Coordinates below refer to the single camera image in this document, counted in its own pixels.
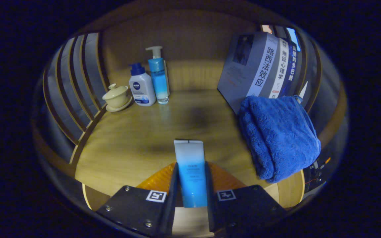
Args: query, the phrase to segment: blue cap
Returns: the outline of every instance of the blue cap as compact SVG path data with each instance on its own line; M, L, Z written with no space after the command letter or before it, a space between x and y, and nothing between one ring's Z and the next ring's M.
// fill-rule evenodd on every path
M149 69L151 72L158 72L164 70L164 59L163 58L156 58L156 59L149 59Z
M145 73L145 68L141 66L141 63L129 64L132 67L130 73L133 75L140 75Z

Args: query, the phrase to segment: white cap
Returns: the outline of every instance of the white cap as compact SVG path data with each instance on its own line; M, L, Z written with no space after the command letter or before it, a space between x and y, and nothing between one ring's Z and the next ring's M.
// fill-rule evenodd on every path
M157 59L157 58L161 58L162 48L163 48L162 46L151 46L151 47L145 48L145 50L152 50L152 58Z

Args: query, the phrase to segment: black background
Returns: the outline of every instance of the black background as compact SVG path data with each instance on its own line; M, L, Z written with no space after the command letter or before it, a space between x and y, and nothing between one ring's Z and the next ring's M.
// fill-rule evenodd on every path
M259 236L381 235L381 2L258 3L299 25L331 56L347 88L347 151L320 195ZM37 164L33 87L56 47L120 6L109 1L0 1L0 237L121 237L83 217Z

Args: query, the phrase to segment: nivea bottle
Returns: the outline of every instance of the nivea bottle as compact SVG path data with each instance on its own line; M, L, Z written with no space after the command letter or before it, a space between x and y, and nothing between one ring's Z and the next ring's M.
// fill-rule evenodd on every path
M135 102L139 106L145 107L154 104L156 98L151 76L145 73L145 68L140 63L134 63L130 66L132 67L130 70L132 77L129 80L129 85Z

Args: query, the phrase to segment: cup lid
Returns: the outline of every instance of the cup lid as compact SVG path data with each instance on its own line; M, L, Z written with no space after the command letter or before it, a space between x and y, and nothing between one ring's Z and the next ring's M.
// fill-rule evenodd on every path
M108 88L110 89L110 91L104 94L103 100L115 98L116 96L124 93L125 91L127 91L127 89L129 89L128 86L117 86L117 83L111 84L110 86L108 86Z

